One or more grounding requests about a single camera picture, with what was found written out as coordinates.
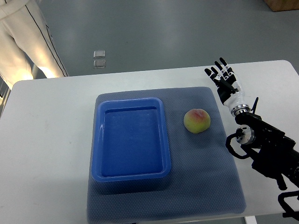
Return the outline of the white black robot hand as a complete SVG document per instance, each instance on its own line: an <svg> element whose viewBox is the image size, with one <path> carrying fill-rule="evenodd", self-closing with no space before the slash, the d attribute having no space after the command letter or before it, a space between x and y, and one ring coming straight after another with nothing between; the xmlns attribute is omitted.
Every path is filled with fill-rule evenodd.
<svg viewBox="0 0 299 224"><path fill-rule="evenodd" d="M222 57L214 64L214 67L206 68L205 73L216 85L221 103L234 117L243 112L250 112L250 107L245 102L244 88L231 66Z"/></svg>

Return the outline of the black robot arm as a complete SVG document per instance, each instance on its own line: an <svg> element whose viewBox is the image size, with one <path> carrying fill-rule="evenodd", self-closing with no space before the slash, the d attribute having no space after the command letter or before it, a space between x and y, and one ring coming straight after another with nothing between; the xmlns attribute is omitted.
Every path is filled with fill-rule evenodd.
<svg viewBox="0 0 299 224"><path fill-rule="evenodd" d="M284 178L294 185L299 184L299 153L294 150L295 141L285 133L255 114L255 109L247 105L236 105L232 109L235 121L239 124L236 132L227 137L225 146L238 159L251 158L252 168L265 177L276 180L282 193L278 202L284 209L283 217L298 220L299 213L286 201L298 197L298 191L287 191Z"/></svg>

